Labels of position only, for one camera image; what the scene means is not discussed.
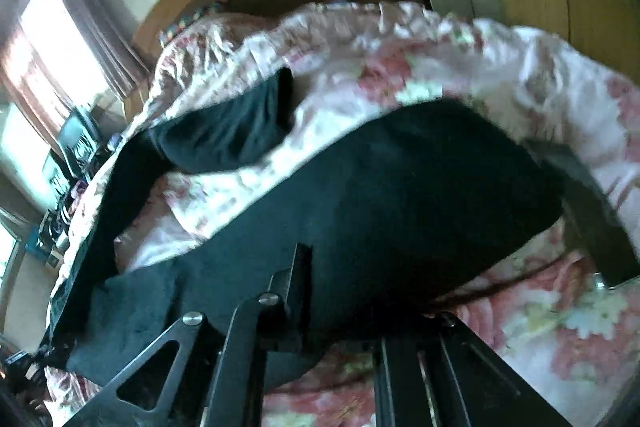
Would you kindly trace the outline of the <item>black leather chair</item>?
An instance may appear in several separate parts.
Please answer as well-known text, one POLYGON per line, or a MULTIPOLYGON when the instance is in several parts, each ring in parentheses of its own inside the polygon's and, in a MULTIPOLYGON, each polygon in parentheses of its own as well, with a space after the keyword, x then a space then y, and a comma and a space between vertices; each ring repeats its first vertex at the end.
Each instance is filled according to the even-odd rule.
POLYGON ((110 156, 96 121, 81 108, 70 112, 56 145, 56 150, 49 150, 42 168, 44 179, 55 190, 79 180, 89 182, 110 156))

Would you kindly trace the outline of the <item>brown curtain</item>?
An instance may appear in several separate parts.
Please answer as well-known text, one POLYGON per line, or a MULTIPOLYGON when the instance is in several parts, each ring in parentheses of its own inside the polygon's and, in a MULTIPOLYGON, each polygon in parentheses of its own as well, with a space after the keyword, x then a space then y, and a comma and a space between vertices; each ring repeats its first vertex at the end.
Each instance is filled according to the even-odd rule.
POLYGON ((120 101, 150 75, 100 0, 63 0, 81 37, 98 61, 107 86, 120 101))

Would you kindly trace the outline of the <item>floral rose bedspread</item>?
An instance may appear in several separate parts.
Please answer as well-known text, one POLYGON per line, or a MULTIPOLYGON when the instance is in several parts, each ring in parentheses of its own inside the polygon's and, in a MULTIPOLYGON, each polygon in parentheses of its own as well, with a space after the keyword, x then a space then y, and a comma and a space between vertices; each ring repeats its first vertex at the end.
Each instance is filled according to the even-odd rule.
MULTIPOLYGON (((639 91, 559 37, 410 2, 311 4, 278 20, 209 15, 163 49, 140 113, 88 188, 55 286, 70 276, 115 160, 137 133, 237 98, 281 69, 294 80, 292 133, 254 166, 164 174, 114 242, 128 274, 204 244, 277 183, 367 122, 454 100, 518 144, 567 147, 639 246, 639 91)), ((437 298, 574 426, 639 421, 639 273, 608 285, 570 210, 514 254, 437 298)), ((310 361, 271 355, 267 426, 371 426, 370 355, 305 336, 310 361)), ((53 399, 78 411, 105 385, 44 364, 53 399)))

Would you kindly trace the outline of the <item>bright window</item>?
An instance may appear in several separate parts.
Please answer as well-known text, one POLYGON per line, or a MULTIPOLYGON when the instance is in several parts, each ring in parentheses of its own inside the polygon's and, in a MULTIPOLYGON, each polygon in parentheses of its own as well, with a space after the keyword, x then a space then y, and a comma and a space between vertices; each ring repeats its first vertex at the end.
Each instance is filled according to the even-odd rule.
POLYGON ((110 90, 63 0, 23 0, 1 45, 1 80, 40 138, 53 145, 75 108, 110 90))

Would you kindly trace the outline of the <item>colourful striped pillow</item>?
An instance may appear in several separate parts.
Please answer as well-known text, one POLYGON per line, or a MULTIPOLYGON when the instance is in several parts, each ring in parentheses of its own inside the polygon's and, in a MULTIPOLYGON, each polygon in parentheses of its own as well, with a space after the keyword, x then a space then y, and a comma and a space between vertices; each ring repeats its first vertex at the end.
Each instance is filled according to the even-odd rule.
POLYGON ((223 13, 228 6, 227 0, 219 0, 215 1, 208 5, 200 6, 199 8, 180 15, 178 20, 171 23, 169 26, 161 30, 157 35, 158 43, 162 48, 166 48, 172 40, 174 40, 178 35, 180 35, 186 28, 189 28, 193 24, 195 24, 198 20, 207 15, 223 13))

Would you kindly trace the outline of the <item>black pants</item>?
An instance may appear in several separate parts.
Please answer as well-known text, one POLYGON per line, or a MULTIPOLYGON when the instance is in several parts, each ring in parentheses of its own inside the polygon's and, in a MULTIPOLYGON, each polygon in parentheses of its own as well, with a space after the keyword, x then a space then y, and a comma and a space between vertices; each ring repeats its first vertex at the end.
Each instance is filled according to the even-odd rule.
POLYGON ((608 285, 639 262, 618 220, 562 145, 512 141, 454 100, 373 119, 322 150, 192 251, 128 274, 114 242, 166 173, 254 166, 292 133, 281 69, 245 94, 134 135, 51 303, 43 362, 108 383, 186 312, 219 334, 244 300, 312 251, 304 334, 314 347, 370 336, 512 255, 570 210, 608 285))

